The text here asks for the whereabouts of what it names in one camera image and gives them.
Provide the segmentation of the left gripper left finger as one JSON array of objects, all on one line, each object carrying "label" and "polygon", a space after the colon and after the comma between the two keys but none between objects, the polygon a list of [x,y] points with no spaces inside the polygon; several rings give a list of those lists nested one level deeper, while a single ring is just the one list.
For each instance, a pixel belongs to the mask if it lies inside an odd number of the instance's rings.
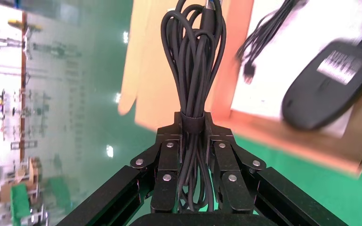
[{"label": "left gripper left finger", "polygon": [[181,113],[158,128],[155,143],[134,157],[64,217],[60,226],[124,226],[151,196],[152,213],[175,213],[178,155],[182,149]]}]

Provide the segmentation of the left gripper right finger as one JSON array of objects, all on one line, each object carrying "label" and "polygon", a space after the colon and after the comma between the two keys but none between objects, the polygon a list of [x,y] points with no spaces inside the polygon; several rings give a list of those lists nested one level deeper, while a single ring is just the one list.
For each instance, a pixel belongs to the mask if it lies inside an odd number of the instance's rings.
[{"label": "left gripper right finger", "polygon": [[344,226],[346,223],[262,159],[240,147],[228,128],[205,113],[205,147],[220,210],[252,215],[264,225]]}]

